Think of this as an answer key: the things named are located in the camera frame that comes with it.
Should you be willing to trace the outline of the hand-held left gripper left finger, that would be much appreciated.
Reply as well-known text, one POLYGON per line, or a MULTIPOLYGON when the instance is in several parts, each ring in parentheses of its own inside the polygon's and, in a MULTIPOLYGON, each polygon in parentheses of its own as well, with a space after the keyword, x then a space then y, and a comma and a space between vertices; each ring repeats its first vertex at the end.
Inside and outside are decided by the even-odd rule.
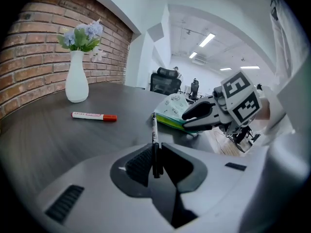
POLYGON ((62 233, 172 233, 174 227, 151 198, 130 197, 110 178, 118 159, 143 147, 133 146, 84 160, 49 184, 36 197, 36 204, 44 213, 71 185, 83 191, 62 223, 50 220, 46 226, 62 233))

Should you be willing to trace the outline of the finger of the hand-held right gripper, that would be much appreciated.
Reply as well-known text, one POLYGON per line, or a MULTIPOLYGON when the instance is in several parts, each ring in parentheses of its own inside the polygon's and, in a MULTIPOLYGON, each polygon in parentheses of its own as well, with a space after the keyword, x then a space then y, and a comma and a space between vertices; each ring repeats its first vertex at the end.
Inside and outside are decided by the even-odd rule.
POLYGON ((203 119, 206 117, 217 117, 216 101, 213 96, 198 99, 182 114, 183 120, 203 119))
POLYGON ((183 124, 183 128, 189 132, 208 131, 216 124, 220 123, 220 118, 216 116, 206 116, 188 120, 183 124))

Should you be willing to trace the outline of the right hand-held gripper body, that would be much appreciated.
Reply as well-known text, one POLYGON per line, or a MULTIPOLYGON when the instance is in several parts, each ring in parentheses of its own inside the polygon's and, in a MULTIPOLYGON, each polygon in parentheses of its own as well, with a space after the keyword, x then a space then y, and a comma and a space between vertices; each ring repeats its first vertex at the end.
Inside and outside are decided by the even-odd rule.
POLYGON ((262 108, 256 87, 242 70, 221 81, 213 97, 219 109, 219 129, 225 134, 241 133, 262 108))

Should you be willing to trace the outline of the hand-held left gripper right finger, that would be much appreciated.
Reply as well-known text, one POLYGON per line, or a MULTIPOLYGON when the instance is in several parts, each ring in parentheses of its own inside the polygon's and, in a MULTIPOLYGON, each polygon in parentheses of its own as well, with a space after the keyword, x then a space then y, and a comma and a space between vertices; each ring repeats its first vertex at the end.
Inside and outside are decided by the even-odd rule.
POLYGON ((193 168, 176 184, 185 210, 178 219, 187 223, 175 233, 261 233, 269 227, 265 219, 263 171, 268 149, 255 148, 244 157, 194 150, 162 143, 165 154, 175 160, 164 168, 168 174, 193 168))

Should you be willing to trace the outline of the teal pencil pouch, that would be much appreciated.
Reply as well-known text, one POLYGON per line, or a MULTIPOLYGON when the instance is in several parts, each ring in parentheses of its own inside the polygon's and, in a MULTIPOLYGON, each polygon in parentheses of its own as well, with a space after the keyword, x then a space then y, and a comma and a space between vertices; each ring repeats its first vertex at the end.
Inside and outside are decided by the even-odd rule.
POLYGON ((198 134, 201 131, 187 131, 183 124, 186 122, 182 119, 183 113, 189 108, 186 97, 181 94, 168 95, 154 110, 158 123, 168 127, 181 130, 188 134, 198 134))

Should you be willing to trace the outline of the thin black pen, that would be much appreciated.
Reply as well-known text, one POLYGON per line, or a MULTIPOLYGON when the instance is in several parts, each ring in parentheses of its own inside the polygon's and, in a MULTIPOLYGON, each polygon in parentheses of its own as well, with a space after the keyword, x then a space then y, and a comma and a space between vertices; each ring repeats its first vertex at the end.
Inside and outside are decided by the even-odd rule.
POLYGON ((163 175, 163 163, 161 161, 161 148, 158 142, 157 118, 156 113, 152 114, 152 168, 153 176, 158 179, 163 175))

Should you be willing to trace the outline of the red-capped white marker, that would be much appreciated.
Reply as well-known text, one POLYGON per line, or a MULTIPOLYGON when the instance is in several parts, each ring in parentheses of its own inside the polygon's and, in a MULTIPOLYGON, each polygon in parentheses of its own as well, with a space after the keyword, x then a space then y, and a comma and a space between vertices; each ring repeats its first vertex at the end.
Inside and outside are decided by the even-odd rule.
POLYGON ((79 119, 91 119, 91 120, 101 120, 101 121, 117 121, 116 115, 107 115, 107 114, 92 114, 92 113, 82 113, 82 112, 72 112, 72 118, 79 119))

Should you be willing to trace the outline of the person's right forearm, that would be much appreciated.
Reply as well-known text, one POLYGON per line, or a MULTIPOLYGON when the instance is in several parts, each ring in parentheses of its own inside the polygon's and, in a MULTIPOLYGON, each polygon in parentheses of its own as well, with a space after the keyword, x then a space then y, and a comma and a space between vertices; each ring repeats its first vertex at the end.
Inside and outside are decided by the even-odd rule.
POLYGON ((262 108, 256 114, 255 120, 263 127, 263 132, 268 133, 285 117, 286 112, 270 87, 262 86, 259 98, 262 108))

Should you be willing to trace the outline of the small black office chair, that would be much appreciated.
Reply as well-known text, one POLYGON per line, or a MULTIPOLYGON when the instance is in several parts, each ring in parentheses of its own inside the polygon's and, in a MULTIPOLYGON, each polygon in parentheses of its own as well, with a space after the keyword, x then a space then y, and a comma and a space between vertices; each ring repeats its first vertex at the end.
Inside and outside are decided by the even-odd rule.
POLYGON ((190 94, 189 94, 190 100, 197 100, 198 89, 199 89, 199 82, 196 78, 194 78, 190 87, 190 94))

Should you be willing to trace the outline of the black mesh office chair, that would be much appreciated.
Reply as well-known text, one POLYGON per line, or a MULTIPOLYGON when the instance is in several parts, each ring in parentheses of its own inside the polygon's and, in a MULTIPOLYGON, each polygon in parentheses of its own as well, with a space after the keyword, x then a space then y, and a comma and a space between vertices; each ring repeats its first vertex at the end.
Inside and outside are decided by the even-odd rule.
POLYGON ((175 94, 179 91, 181 80, 175 70, 159 67, 156 73, 151 74, 150 91, 163 95, 175 94))

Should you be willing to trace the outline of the white ceramic vase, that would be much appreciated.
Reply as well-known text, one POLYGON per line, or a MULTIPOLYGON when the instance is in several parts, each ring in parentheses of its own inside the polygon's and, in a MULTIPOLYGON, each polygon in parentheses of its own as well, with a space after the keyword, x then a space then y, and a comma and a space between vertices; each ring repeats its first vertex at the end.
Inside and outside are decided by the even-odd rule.
POLYGON ((72 103, 83 102, 89 93, 88 81, 83 68, 84 52, 75 50, 70 52, 69 72, 65 82, 67 99, 72 103))

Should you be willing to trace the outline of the blue artificial flower bouquet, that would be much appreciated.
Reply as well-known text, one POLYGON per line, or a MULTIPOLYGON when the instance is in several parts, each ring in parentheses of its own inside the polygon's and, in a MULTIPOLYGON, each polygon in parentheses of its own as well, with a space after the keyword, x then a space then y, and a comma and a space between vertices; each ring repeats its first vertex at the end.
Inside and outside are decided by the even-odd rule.
POLYGON ((92 21, 90 24, 79 24, 73 30, 66 30, 57 36, 59 45, 69 51, 87 53, 91 61, 101 61, 105 53, 100 49, 101 36, 104 28, 102 20, 92 21))

